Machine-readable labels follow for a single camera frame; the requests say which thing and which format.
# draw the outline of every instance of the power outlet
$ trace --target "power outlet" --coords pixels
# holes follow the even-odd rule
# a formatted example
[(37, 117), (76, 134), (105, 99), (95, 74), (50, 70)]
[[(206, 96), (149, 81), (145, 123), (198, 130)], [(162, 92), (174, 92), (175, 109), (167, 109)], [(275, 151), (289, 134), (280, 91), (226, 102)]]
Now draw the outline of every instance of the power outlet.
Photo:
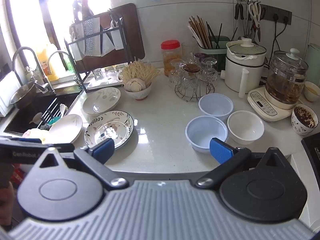
[(279, 19), (277, 22), (285, 23), (284, 17), (287, 16), (287, 18), (289, 19), (288, 25), (291, 25), (292, 12), (286, 11), (286, 10), (283, 10), (283, 9), (280, 9), (277, 7), (273, 7), (270, 5), (265, 5), (265, 4), (260, 4), (260, 5), (261, 5), (261, 10), (262, 10), (262, 8), (266, 9), (266, 15), (264, 17), (264, 20), (274, 22), (273, 16), (276, 13), (279, 16)]

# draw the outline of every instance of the brown cutting board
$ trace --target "brown cutting board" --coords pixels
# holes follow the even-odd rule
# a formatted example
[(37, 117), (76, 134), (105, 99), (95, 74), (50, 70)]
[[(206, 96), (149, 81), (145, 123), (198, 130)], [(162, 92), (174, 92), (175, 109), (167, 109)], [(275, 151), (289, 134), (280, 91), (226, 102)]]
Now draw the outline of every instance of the brown cutting board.
[[(119, 18), (123, 17), (124, 33), (132, 55), (130, 61), (133, 61), (134, 57), (137, 59), (143, 59), (145, 57), (145, 52), (137, 14), (137, 7), (133, 3), (128, 3), (113, 8), (113, 11), (118, 15)], [(110, 28), (110, 12), (104, 12), (98, 16), (100, 17), (100, 25), (102, 28)], [(97, 68), (121, 64), (124, 62), (128, 62), (125, 57), (124, 49), (114, 49), (103, 57), (85, 56), (82, 60), (76, 61), (76, 68), (79, 73), (84, 73)]]

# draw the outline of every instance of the kitchen sink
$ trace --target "kitchen sink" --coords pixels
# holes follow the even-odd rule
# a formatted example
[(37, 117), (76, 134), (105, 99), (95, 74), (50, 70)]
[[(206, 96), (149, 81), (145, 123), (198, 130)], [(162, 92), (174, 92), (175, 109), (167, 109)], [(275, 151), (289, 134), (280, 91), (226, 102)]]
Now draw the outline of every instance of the kitchen sink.
[[(81, 90), (77, 87), (69, 87), (55, 92), (55, 95), (38, 93), (30, 105), (18, 111), (4, 132), (22, 136), (29, 129), (39, 128), (53, 117), (60, 116), (60, 104), (65, 104), (70, 108)], [(42, 121), (40, 124), (35, 124), (32, 119), (39, 112), (43, 113)]]

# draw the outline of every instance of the white countertop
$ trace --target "white countertop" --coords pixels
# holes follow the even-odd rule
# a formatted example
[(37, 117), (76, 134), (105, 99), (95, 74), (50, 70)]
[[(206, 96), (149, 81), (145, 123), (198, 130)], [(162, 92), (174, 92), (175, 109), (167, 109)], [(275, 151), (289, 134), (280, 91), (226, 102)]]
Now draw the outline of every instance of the white countertop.
[[(121, 98), (115, 110), (128, 112), (137, 120), (137, 125), (129, 140), (115, 150), (106, 166), (114, 171), (175, 174), (209, 171), (218, 166), (218, 162), (211, 155), (195, 152), (188, 143), (185, 127), (191, 119), (203, 113), (197, 102), (180, 99), (168, 86), (166, 76), (162, 74), (153, 82), (151, 93), (143, 101), (129, 98), (123, 87), (120, 91)], [(254, 112), (246, 97), (239, 98), (238, 93), (230, 90), (223, 80), (219, 80), (215, 92), (228, 96), (234, 103), (234, 111)], [(85, 146), (85, 129), (95, 118), (88, 116), (81, 109), (86, 96), (82, 92), (79, 100), (69, 111), (69, 114), (80, 115), (84, 122), (81, 134), (74, 143), (75, 147)], [(301, 96), (301, 100), (320, 116), (320, 102), (307, 103), (304, 96)], [(1, 120), (0, 134), (5, 134), (5, 127), (17, 112), (14, 110)], [(253, 152), (265, 152), (269, 147), (278, 147), (289, 158), (308, 192), (307, 204), (300, 219), (307, 226), (316, 229), (320, 226), (320, 192), (311, 164), (300, 142), (303, 137), (293, 131), (290, 117), (274, 123), (263, 123), (263, 136), (247, 147)], [(311, 134), (317, 132), (320, 132), (320, 125)], [(228, 138), (226, 143), (233, 147), (240, 146), (231, 138)]]

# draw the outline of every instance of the decorative plate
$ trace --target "decorative plate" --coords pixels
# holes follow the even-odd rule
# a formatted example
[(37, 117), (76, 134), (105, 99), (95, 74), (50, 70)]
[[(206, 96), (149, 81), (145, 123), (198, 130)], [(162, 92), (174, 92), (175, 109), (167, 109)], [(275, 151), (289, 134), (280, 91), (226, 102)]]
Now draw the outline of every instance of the decorative plate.
[(84, 133), (84, 141), (90, 148), (107, 138), (115, 142), (115, 149), (123, 145), (133, 132), (133, 119), (123, 111), (106, 112), (94, 119)]
[(45, 143), (72, 143), (79, 136), (82, 124), (82, 119), (77, 114), (62, 117), (50, 128)]
[(103, 88), (88, 94), (82, 105), (82, 109), (87, 114), (102, 114), (112, 110), (120, 99), (118, 88)]

